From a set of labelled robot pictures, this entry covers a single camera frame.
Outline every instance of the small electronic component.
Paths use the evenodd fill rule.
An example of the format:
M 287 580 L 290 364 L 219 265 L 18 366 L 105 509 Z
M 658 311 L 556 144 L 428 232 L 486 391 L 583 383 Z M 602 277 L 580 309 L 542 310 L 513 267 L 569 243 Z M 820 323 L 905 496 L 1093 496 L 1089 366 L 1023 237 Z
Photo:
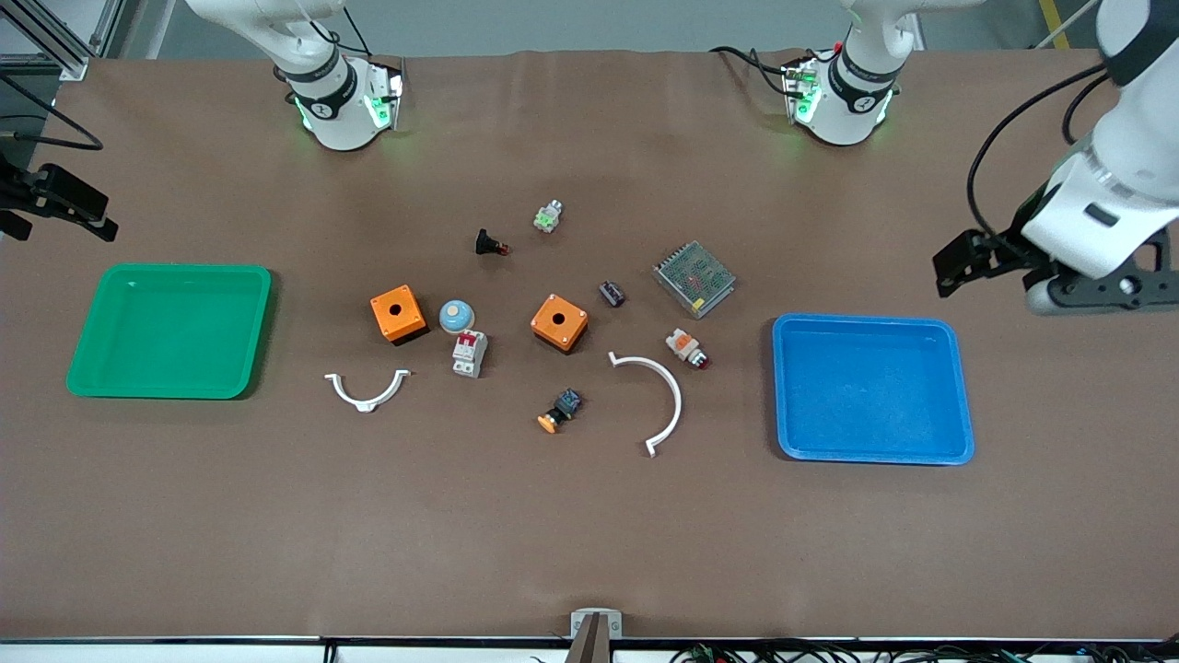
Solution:
M 556 224 L 561 223 L 561 210 L 565 205 L 560 201 L 553 201 L 547 205 L 540 208 L 536 212 L 536 218 L 532 221 L 532 224 L 536 227 L 541 232 L 552 232 L 556 230 Z
M 503 242 L 493 239 L 487 234 L 486 228 L 480 228 L 479 235 L 475 236 L 475 252 L 479 255 L 499 254 L 501 256 L 506 256 L 512 252 L 512 247 L 508 247 Z
M 549 433 L 556 433 L 556 428 L 566 421 L 573 419 L 573 413 L 581 407 L 581 396 L 573 389 L 565 389 L 561 395 L 553 401 L 553 409 L 536 418 L 540 427 Z
M 483 353 L 487 352 L 487 335 L 474 329 L 466 329 L 455 340 L 454 372 L 463 378 L 479 378 L 479 369 L 483 363 Z
M 623 289 L 613 281 L 606 281 L 601 285 L 598 285 L 598 291 L 601 293 L 601 298 L 606 300 L 606 303 L 613 308 L 623 306 L 623 302 L 626 301 Z
M 381 335 L 394 346 L 413 341 L 430 330 L 409 285 L 373 297 L 370 303 L 376 323 L 381 327 Z
M 475 326 L 475 311 L 461 300 L 450 300 L 439 310 L 439 327 L 447 334 L 459 334 Z
M 654 268 L 656 281 L 699 320 L 733 291 L 737 278 L 699 242 L 684 244 Z
M 532 317 L 532 332 L 565 354 L 573 352 L 573 346 L 588 324 L 586 311 L 556 295 L 549 295 Z
M 700 352 L 700 342 L 693 339 L 687 332 L 677 329 L 666 339 L 667 347 L 676 356 L 691 363 L 697 368 L 709 367 L 709 355 Z

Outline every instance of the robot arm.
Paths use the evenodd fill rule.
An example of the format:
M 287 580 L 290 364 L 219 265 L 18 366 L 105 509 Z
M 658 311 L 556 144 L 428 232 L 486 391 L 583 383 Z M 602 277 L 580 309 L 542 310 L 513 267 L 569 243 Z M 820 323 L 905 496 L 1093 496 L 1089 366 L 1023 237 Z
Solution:
M 791 119 L 818 139 L 854 145 L 884 120 L 893 84 L 901 73 L 916 37 L 902 19 L 914 12 L 956 9 L 984 0 L 839 0 L 851 14 L 843 47 L 821 53 L 788 72 Z
M 324 146 L 355 150 L 390 129 L 401 101 L 401 72 L 340 53 L 311 21 L 344 9 L 344 0 L 187 0 L 200 18 L 261 48 L 278 66 Z
M 999 238 L 969 230 L 934 257 L 938 291 L 1016 269 L 1038 314 L 1179 304 L 1166 227 L 1179 218 L 1179 6 L 1105 0 L 1098 40 L 1119 100 Z M 1153 264 L 1138 265 L 1140 247 Z

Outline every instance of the orange push button box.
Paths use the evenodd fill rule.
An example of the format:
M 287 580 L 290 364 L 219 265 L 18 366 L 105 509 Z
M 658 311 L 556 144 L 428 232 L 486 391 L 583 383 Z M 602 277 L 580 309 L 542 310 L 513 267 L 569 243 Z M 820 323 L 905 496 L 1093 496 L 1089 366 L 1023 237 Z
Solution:
M 411 341 L 430 330 L 409 285 L 394 288 L 373 297 L 373 314 L 381 327 L 381 335 L 394 346 Z
M 556 295 L 549 295 L 532 319 L 533 333 L 565 354 L 573 352 L 588 324 L 586 311 Z

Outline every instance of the white curved plastic part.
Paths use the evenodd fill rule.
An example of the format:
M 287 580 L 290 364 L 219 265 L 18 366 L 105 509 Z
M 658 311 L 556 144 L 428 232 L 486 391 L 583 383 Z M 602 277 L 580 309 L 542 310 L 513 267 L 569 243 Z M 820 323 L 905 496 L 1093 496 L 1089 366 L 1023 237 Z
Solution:
M 671 422 L 667 424 L 666 428 L 660 431 L 656 436 L 647 440 L 647 453 L 651 454 L 651 458 L 654 458 L 656 447 L 659 446 L 659 442 L 671 436 L 671 432 L 674 431 L 676 425 L 679 424 L 679 413 L 684 409 L 684 395 L 679 390 L 679 383 L 676 382 L 676 378 L 671 374 L 670 370 L 664 368 L 661 363 L 659 363 L 658 361 L 651 361 L 645 356 L 617 357 L 614 356 L 614 353 L 610 353 L 610 363 L 611 366 L 614 367 L 623 366 L 626 363 L 638 363 L 639 366 L 646 366 L 651 370 L 658 373 L 664 379 L 664 381 L 667 382 L 667 386 L 671 387 L 671 395 L 673 399 L 676 399 L 676 414 L 672 414 Z
M 329 373 L 323 378 L 324 380 L 331 380 L 331 386 L 336 388 L 336 394 L 340 395 L 340 398 L 344 399 L 347 402 L 353 403 L 357 411 L 373 412 L 374 409 L 376 409 L 376 406 L 391 399 L 393 395 L 397 393 L 397 389 L 401 388 L 401 380 L 408 375 L 409 375 L 408 370 L 406 370 L 404 368 L 399 368 L 397 372 L 393 374 L 393 382 L 389 383 L 389 387 L 386 388 L 386 390 L 381 392 L 380 396 L 375 399 L 369 399 L 367 401 L 358 401 L 349 396 L 347 393 L 344 393 L 344 380 L 340 375 L 335 373 Z

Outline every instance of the black cable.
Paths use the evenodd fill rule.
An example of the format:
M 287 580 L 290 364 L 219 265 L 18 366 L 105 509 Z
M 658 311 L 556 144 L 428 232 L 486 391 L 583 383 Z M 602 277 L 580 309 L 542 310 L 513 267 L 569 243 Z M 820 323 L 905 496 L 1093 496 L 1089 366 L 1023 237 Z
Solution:
M 816 53 L 815 51 L 811 51 L 810 48 L 808 48 L 802 55 L 798 55 L 797 58 L 795 58 L 792 60 L 786 60 L 785 63 L 782 63 L 782 68 L 785 70 L 785 68 L 797 67 L 798 65 L 805 63 L 806 60 L 817 60 L 819 63 L 830 63 L 834 59 L 835 59 L 835 55 L 831 55 L 830 58 L 826 58 L 826 59 L 819 58 L 818 53 Z
M 348 19 L 348 24 L 353 26 L 353 32 L 356 33 L 356 39 L 361 40 L 361 47 L 364 48 L 364 54 L 371 58 L 373 52 L 368 50 L 368 42 L 364 41 L 364 35 L 361 34 L 361 28 L 356 27 L 356 21 L 353 20 L 353 13 L 348 11 L 348 7 L 344 7 L 344 17 Z
M 1159 655 L 1154 654 L 1153 651 L 1146 649 L 1142 645 L 1138 645 L 1138 651 L 1140 652 L 1142 661 L 1148 661 L 1151 663 L 1166 663 L 1165 658 L 1160 657 Z
M 1007 117 L 1005 117 L 997 125 L 995 125 L 995 129 L 990 130 L 990 134 L 987 136 L 987 139 L 982 142 L 982 146 L 979 147 L 979 153 L 975 155 L 974 163 L 970 164 L 970 170 L 967 172 L 967 176 L 966 176 L 966 201 L 967 201 L 967 204 L 969 204 L 969 206 L 970 206 L 970 214 L 974 215 L 975 223 L 977 223 L 979 228 L 981 228 L 983 230 L 983 232 L 987 234 L 988 238 L 994 239 L 995 242 L 1000 243 L 1005 249 L 1007 249 L 1008 251 L 1012 251 L 1013 254 L 1015 254 L 1016 256 L 1019 256 L 1021 260 L 1023 260 L 1025 262 L 1027 262 L 1030 265 L 1040 265 L 1040 267 L 1042 267 L 1046 261 L 1043 258 L 1033 258 L 1033 256 L 1030 254 L 1028 254 L 1023 249 L 1021 249 L 1021 248 L 1012 244 L 1010 242 L 1008 242 L 1006 238 L 1003 238 L 1002 236 L 1000 236 L 999 234 L 996 234 L 995 229 L 992 228 L 989 223 L 987 223 L 986 218 L 983 218 L 982 210 L 979 209 L 979 201 L 975 198 L 975 195 L 974 195 L 974 179 L 979 175 L 979 166 L 982 164 L 983 157 L 987 156 L 987 151 L 989 151 L 990 146 L 995 143 L 995 139 L 999 138 L 999 134 L 1002 133 L 1003 130 L 1007 129 L 1007 125 L 1012 124 L 1015 120 L 1015 118 L 1020 117 L 1021 114 L 1023 114 L 1025 111 L 1027 111 L 1032 106 L 1039 104 L 1040 101 L 1047 99 L 1052 94 L 1055 94 L 1056 92 L 1060 92 L 1061 90 L 1068 87 L 1069 85 L 1072 85 L 1072 84 L 1074 84 L 1074 83 L 1076 83 L 1079 80 L 1085 80 L 1086 78 L 1088 78 L 1088 77 L 1091 77 L 1091 76 L 1100 72 L 1104 68 L 1105 68 L 1104 64 L 1102 65 L 1093 65 L 1092 67 L 1088 67 L 1085 71 L 1074 73 L 1073 76 L 1066 78 L 1065 80 L 1061 80 L 1060 83 L 1056 83 L 1056 84 L 1054 84 L 1054 85 L 1052 85 L 1052 86 L 1049 86 L 1049 87 L 1047 87 L 1047 88 L 1038 92 L 1034 97 L 1032 97 L 1027 101 L 1023 101 L 1022 104 L 1020 104 L 1019 106 L 1016 106 L 1016 109 L 1014 111 L 1007 113 Z
M 791 99 L 802 99 L 803 98 L 802 92 L 792 92 L 792 91 L 789 91 L 789 90 L 784 90 L 782 87 L 778 87 L 777 85 L 773 84 L 772 80 L 770 80 L 770 74 L 768 74 L 765 72 L 766 67 L 764 65 L 762 65 L 760 58 L 757 57 L 757 50 L 756 48 L 750 48 L 749 50 L 749 57 L 753 58 L 753 63 L 755 63 L 753 66 L 756 66 L 757 71 L 762 73 L 762 78 L 765 79 L 765 84 L 770 86 L 770 90 L 773 90 L 778 94 L 782 94 L 783 97 L 789 97 Z M 782 76 L 782 70 L 778 70 L 778 76 Z
M 847 650 L 847 649 L 844 649 L 844 648 L 842 648 L 842 646 L 839 646 L 839 645 L 837 645 L 837 644 L 835 644 L 835 643 L 829 643 L 829 644 L 828 644 L 826 646 L 828 646 L 829 649 L 834 650 L 834 651 L 838 651 L 838 652 L 842 652 L 842 654 L 847 654 L 848 656 L 850 656 L 850 657 L 851 657 L 851 659 L 852 659 L 852 661 L 855 661 L 855 663 L 863 663 L 863 661 L 861 661 L 858 656 L 856 656 L 856 655 L 855 655 L 855 654 L 852 654 L 851 651 L 849 651 L 849 650 Z
M 340 651 L 340 646 L 334 638 L 327 638 L 323 642 L 323 663 L 336 663 L 336 655 Z
M 1002 659 L 986 654 L 970 654 L 967 650 L 955 646 L 955 645 L 941 645 L 931 650 L 907 650 L 897 651 L 893 654 L 893 659 L 898 659 L 902 656 L 918 654 L 916 658 L 905 658 L 900 663 L 935 663 L 944 659 L 964 661 L 967 663 L 1002 663 Z
M 1109 661 L 1108 658 L 1106 658 L 1105 654 L 1102 654 L 1101 650 L 1096 648 L 1096 645 L 1087 646 L 1085 648 L 1085 651 L 1088 652 L 1089 658 L 1092 658 L 1094 663 L 1108 663 Z
M 1049 644 L 1052 644 L 1052 642 L 1045 642 L 1045 643 L 1043 643 L 1043 644 L 1041 644 L 1040 646 L 1038 646 L 1038 648 L 1035 648 L 1034 650 L 1032 650 L 1032 654 L 1028 654 L 1027 656 L 1020 656 L 1020 658 L 1022 658 L 1022 659 L 1025 659 L 1025 661 L 1030 661 L 1033 656 L 1035 656 L 1035 655 L 1040 654 L 1040 652 L 1041 652 L 1041 651 L 1043 651 L 1045 649 L 1048 649 L 1048 645 L 1049 645 Z
M 749 661 L 746 661 L 745 657 L 742 656 L 736 649 L 720 648 L 717 651 L 727 658 L 729 663 L 749 663 Z
M 753 663 L 785 663 L 768 643 L 751 643 L 750 650 L 753 652 Z
M 336 32 L 336 31 L 334 31 L 334 29 L 329 29 L 328 34 L 324 34 L 323 29 L 320 27 L 320 24 L 317 24 L 315 21 L 311 21 L 311 29 L 314 29 L 315 33 L 318 34 L 321 39 L 323 39 L 328 44 L 335 44 L 336 47 L 338 47 L 338 48 L 341 48 L 343 51 L 351 51 L 353 53 L 364 53 L 369 58 L 373 57 L 373 53 L 369 53 L 367 48 L 357 48 L 355 46 L 345 46 L 345 45 L 341 44 L 340 42 L 340 33 Z
M 738 58 L 742 59 L 742 61 L 744 61 L 746 65 L 751 67 L 760 67 L 762 71 L 769 73 L 776 73 L 776 74 L 782 73 L 780 68 L 773 68 L 769 65 L 763 65 L 760 60 L 755 60 L 753 58 L 746 55 L 744 52 L 738 51 L 737 48 L 733 48 L 732 46 L 717 46 L 716 48 L 710 50 L 709 53 L 729 53 L 731 55 L 737 55 Z
M 28 90 L 25 90 L 24 86 L 21 86 L 19 83 L 17 83 L 15 80 L 13 80 L 12 77 L 9 77 L 8 74 L 6 74 L 4 72 L 0 72 L 0 80 L 5 81 L 9 87 L 12 87 L 13 90 L 15 90 L 17 92 L 20 92 L 29 101 L 32 101 L 32 103 L 37 104 L 38 106 L 40 106 L 41 110 L 44 110 L 45 112 L 47 112 L 51 116 L 60 119 L 61 122 L 64 122 L 67 125 L 70 125 L 74 131 L 77 131 L 78 133 L 81 133 L 83 136 L 85 136 L 86 138 L 88 138 L 90 143 L 88 144 L 87 143 L 77 143 L 77 142 L 73 142 L 73 140 L 61 140 L 61 139 L 58 139 L 58 138 L 46 138 L 44 136 L 26 136 L 24 133 L 19 133 L 19 132 L 15 132 L 15 131 L 12 133 L 13 140 L 24 140 L 26 143 L 42 143 L 45 145 L 57 145 L 59 147 L 72 147 L 74 150 L 94 150 L 94 151 L 97 151 L 97 150 L 101 150 L 103 149 L 103 142 L 99 140 L 93 133 L 86 131 L 86 129 L 83 127 L 80 124 L 78 124 L 74 120 L 67 118 L 65 116 L 65 113 L 62 113 L 61 111 L 54 109 L 53 106 L 51 106 L 50 104 L 46 104 L 45 101 L 42 101 L 40 99 L 38 99 L 35 94 L 33 94 Z
M 1160 646 L 1174 646 L 1177 644 L 1179 644 L 1179 634 L 1174 634 L 1173 636 L 1168 637 L 1167 639 L 1165 639 L 1162 642 L 1154 643 L 1154 644 L 1151 645 L 1151 648 L 1152 649 L 1157 649 L 1157 648 L 1160 648 Z
M 1063 119 L 1060 120 L 1060 133 L 1065 137 L 1065 143 L 1068 143 L 1069 145 L 1076 144 L 1076 138 L 1073 136 L 1073 114 L 1076 113 L 1076 109 L 1080 107 L 1081 101 L 1085 101 L 1085 98 L 1088 97 L 1091 92 L 1096 90 L 1099 85 L 1107 80 L 1109 80 L 1109 72 L 1091 80 L 1085 87 L 1081 88 L 1080 92 L 1076 93 L 1076 97 L 1073 97 L 1073 101 L 1068 104 L 1068 110 L 1065 111 Z

